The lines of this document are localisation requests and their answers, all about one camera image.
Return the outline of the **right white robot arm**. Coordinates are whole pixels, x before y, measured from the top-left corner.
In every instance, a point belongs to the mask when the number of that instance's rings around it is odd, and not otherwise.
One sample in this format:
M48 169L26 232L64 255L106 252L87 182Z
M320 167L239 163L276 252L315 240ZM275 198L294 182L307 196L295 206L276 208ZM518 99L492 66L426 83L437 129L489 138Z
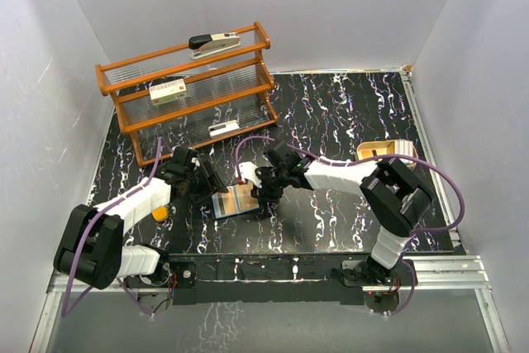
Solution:
M342 273L378 284L387 284L397 276L405 246L432 203L428 187L398 157L337 163L275 148L268 149L265 156L269 166L250 162L239 166L240 180L253 185L253 198L276 203L287 187L330 189L364 197L379 221L379 234L365 262Z

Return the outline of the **gold credit card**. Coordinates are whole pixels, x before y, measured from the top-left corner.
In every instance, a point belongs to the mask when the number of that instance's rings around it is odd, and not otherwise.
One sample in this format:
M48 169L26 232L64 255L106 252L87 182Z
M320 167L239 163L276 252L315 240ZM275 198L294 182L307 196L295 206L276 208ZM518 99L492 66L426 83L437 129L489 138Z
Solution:
M239 212L236 195L232 190L228 193L217 193L213 204L216 218L230 217Z
M238 184L235 186L236 201L240 212L250 212L260 207L259 201L251 196L252 184Z

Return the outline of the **black leather card holder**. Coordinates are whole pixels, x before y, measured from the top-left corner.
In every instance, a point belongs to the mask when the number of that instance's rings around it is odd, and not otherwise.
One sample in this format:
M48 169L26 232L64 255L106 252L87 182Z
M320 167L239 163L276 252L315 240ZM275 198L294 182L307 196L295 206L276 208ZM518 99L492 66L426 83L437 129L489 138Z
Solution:
M213 213L216 219L234 217L260 208L260 203L251 196L253 184L236 184L212 196Z

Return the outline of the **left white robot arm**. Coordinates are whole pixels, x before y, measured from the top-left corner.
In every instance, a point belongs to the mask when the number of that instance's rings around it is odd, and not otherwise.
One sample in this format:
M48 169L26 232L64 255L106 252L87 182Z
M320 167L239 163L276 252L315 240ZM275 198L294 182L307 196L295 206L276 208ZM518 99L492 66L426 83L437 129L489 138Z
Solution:
M125 246L125 234L177 198L199 204L226 191L210 160L196 150L176 147L165 161L158 154L150 174L125 193L94 207L79 204L72 210L53 268L99 290L128 276L163 285L171 273L163 251L143 244Z

